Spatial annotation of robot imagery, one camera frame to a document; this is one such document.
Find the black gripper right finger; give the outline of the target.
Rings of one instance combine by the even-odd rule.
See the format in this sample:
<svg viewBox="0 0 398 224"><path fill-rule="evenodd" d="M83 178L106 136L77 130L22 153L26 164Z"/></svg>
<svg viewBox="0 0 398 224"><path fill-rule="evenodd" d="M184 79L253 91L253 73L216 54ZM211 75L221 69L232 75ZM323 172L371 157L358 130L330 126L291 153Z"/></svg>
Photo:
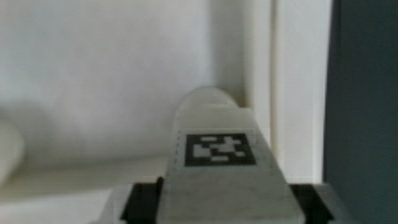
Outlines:
<svg viewBox="0 0 398 224"><path fill-rule="evenodd" d="M349 224L349 214L328 184L291 184L303 224Z"/></svg>

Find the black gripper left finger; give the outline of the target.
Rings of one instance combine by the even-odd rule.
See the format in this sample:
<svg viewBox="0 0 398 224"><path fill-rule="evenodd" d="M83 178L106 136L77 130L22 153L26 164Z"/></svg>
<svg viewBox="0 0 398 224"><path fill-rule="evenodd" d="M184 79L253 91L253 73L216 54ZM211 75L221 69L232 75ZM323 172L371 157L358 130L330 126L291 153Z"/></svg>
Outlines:
<svg viewBox="0 0 398 224"><path fill-rule="evenodd" d="M118 185L109 193L97 219L88 224L156 224L163 178Z"/></svg>

